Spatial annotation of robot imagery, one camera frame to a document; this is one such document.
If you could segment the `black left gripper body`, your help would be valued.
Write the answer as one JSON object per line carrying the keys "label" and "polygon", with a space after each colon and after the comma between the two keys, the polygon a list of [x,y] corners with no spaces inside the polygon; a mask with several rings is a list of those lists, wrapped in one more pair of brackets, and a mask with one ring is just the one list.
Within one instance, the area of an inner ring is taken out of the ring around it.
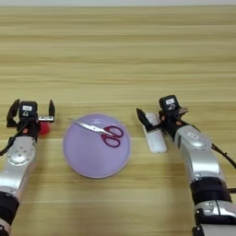
{"label": "black left gripper body", "polygon": [[38,136],[46,135],[50,132],[51,123],[53,122],[53,116],[21,119],[18,123],[18,136],[30,136],[37,140]]}

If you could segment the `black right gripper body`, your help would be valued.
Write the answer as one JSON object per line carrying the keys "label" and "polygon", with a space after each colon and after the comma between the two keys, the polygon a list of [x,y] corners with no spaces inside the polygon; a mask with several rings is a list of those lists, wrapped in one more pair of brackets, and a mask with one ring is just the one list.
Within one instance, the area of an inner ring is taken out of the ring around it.
{"label": "black right gripper body", "polygon": [[185,121],[182,120],[182,116],[179,112],[159,112],[160,124],[162,129],[172,138],[175,138],[176,132],[187,125]]}

